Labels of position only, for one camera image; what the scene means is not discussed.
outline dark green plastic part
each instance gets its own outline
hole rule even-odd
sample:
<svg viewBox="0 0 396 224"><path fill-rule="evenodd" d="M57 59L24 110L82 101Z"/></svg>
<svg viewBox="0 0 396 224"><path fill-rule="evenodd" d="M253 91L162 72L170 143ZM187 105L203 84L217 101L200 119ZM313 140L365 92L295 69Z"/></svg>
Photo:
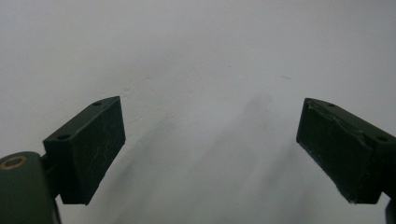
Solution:
<svg viewBox="0 0 396 224"><path fill-rule="evenodd" d="M40 156L16 153L0 160L0 223L60 223Z"/></svg>
<svg viewBox="0 0 396 224"><path fill-rule="evenodd" d="M297 142L350 203L377 203L396 138L337 105L305 99Z"/></svg>
<svg viewBox="0 0 396 224"><path fill-rule="evenodd" d="M63 202L88 204L124 143L119 96L89 105L45 139Z"/></svg>

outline white backdrop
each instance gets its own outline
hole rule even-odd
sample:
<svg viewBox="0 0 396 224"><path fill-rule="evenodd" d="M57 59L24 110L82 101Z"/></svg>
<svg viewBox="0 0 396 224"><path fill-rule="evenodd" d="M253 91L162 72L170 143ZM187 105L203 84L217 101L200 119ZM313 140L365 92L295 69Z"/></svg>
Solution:
<svg viewBox="0 0 396 224"><path fill-rule="evenodd" d="M295 143L305 97L396 134L391 0L1 1L0 157L120 95L127 142L78 223L385 223Z"/></svg>

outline white surface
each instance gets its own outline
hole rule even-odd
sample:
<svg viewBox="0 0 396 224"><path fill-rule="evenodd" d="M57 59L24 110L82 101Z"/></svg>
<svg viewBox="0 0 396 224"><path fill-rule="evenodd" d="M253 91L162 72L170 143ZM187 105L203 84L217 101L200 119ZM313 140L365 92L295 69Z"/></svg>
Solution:
<svg viewBox="0 0 396 224"><path fill-rule="evenodd" d="M127 142L69 223L385 223L295 143L305 97L396 134L394 1L2 1L0 157L122 97Z"/></svg>

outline screw hole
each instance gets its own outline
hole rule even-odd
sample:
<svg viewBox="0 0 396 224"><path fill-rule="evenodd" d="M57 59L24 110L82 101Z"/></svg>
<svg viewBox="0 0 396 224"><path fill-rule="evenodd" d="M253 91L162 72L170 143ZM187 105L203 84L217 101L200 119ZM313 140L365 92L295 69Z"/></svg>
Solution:
<svg viewBox="0 0 396 224"><path fill-rule="evenodd" d="M24 165L27 161L27 157L18 156L8 159L0 164L0 170L12 170Z"/></svg>
<svg viewBox="0 0 396 224"><path fill-rule="evenodd" d="M383 136L378 136L376 139L378 139L381 142L388 142L388 138L383 137Z"/></svg>
<svg viewBox="0 0 396 224"><path fill-rule="evenodd" d="M58 136L58 140L64 140L70 137L70 134L62 134L60 136Z"/></svg>

